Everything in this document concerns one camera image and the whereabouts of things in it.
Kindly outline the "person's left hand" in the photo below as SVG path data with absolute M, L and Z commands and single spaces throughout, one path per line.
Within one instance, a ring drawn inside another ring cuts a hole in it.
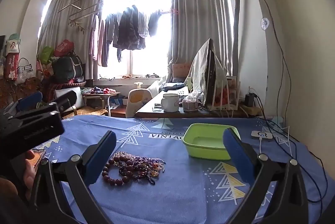
M 31 190 L 33 187 L 33 182 L 36 176 L 36 171 L 31 165 L 30 160 L 33 160 L 35 155 L 32 150 L 29 150 L 25 153 L 25 170 L 23 174 L 23 181 L 26 185 L 26 200 L 29 201 L 31 197 Z M 4 177 L 1 177 L 1 196 L 14 196 L 18 195 L 16 186 Z

